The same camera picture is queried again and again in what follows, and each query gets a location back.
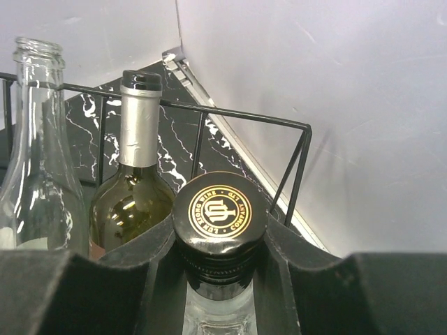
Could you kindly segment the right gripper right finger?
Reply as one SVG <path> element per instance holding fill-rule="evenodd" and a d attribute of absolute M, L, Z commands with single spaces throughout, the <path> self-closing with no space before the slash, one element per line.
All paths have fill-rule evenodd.
<path fill-rule="evenodd" d="M 254 303 L 259 334 L 445 334 L 446 255 L 338 258 L 271 218 Z"/>

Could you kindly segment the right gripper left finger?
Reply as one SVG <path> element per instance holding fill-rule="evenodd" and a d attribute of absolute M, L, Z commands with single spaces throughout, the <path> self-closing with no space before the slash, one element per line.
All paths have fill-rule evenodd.
<path fill-rule="evenodd" d="M 67 250 L 1 252 L 2 334 L 173 334 L 166 219 L 91 261 Z"/>

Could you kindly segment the dark green wine bottle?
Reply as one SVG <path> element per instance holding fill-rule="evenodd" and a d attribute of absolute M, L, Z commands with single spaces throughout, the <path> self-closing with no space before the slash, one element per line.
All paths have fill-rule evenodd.
<path fill-rule="evenodd" d="M 148 231 L 171 212 L 175 193 L 157 171 L 161 76 L 125 70 L 118 168 L 89 210 L 89 257 L 97 260 Z"/>

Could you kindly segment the small clear black-cap bottle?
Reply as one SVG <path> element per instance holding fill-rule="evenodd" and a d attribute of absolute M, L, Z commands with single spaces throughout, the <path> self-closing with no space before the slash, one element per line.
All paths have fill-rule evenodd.
<path fill-rule="evenodd" d="M 187 279 L 183 334 L 257 334 L 254 272 L 268 225 L 258 187 L 233 172 L 193 178 L 172 220 Z"/>

